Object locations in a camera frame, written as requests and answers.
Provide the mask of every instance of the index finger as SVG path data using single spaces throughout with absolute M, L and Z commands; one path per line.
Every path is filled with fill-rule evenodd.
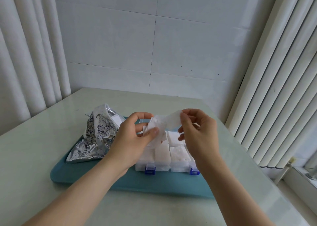
M 151 119 L 152 117 L 154 117 L 154 115 L 149 112 L 134 112 L 126 119 L 126 121 L 135 123 L 138 119 Z
M 205 117 L 209 117 L 206 113 L 202 110 L 197 108 L 187 108 L 182 110 L 183 113 L 187 114 L 188 116 L 196 117 L 196 123 L 201 125 L 201 120 Z

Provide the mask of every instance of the forearm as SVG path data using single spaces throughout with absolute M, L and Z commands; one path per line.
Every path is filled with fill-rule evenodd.
M 84 225 L 120 173 L 112 161 L 101 160 L 24 225 Z
M 274 225 L 220 156 L 202 166 L 202 175 L 213 192 L 228 226 Z

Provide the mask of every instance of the person's left arm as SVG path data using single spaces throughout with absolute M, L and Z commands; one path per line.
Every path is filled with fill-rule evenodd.
M 153 128 L 145 135 L 136 134 L 147 123 L 134 123 L 151 117 L 153 115 L 148 112 L 135 112 L 129 116 L 121 124 L 107 155 L 23 225 L 84 225 L 112 184 L 137 162 L 145 146 L 159 132 L 158 128 Z

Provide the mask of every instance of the crumpled foil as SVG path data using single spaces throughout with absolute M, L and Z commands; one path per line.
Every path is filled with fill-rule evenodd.
M 124 117 L 107 104 L 96 107 L 87 120 L 84 138 L 76 143 L 66 158 L 66 163 L 78 163 L 103 158 L 109 151 L 119 127 L 113 116 Z

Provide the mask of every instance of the table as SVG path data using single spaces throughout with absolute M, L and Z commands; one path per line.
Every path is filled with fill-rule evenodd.
M 168 115 L 200 108 L 218 123 L 220 153 L 228 167 L 277 226 L 308 225 L 201 100 L 82 88 L 0 136 L 0 225 L 20 225 L 67 187 L 50 170 L 84 132 L 94 107 L 108 103 L 122 115 Z M 214 199 L 109 191 L 87 225 L 225 225 Z

